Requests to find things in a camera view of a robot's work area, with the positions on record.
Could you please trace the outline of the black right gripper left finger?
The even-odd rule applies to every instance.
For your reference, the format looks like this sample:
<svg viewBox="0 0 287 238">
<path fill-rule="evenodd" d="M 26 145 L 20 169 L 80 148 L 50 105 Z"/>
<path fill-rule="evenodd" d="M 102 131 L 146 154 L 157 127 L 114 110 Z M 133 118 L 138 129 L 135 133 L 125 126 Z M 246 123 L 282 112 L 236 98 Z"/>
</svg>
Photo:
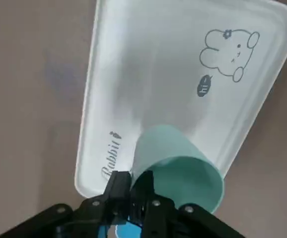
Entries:
<svg viewBox="0 0 287 238">
<path fill-rule="evenodd" d="M 114 171 L 104 193 L 82 201 L 73 210 L 55 204 L 27 219 L 1 238 L 105 238 L 111 225 L 124 224 L 129 215 L 131 175 Z"/>
</svg>

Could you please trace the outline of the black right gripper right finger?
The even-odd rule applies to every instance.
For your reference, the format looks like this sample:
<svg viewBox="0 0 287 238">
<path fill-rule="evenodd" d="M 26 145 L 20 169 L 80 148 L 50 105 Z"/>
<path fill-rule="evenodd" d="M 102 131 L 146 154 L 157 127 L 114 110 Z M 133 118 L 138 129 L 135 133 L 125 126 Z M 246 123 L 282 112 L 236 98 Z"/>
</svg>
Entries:
<svg viewBox="0 0 287 238">
<path fill-rule="evenodd" d="M 142 238 L 241 238 L 238 231 L 194 203 L 175 208 L 173 200 L 155 193 L 152 171 L 131 189 L 131 223 Z"/>
</svg>

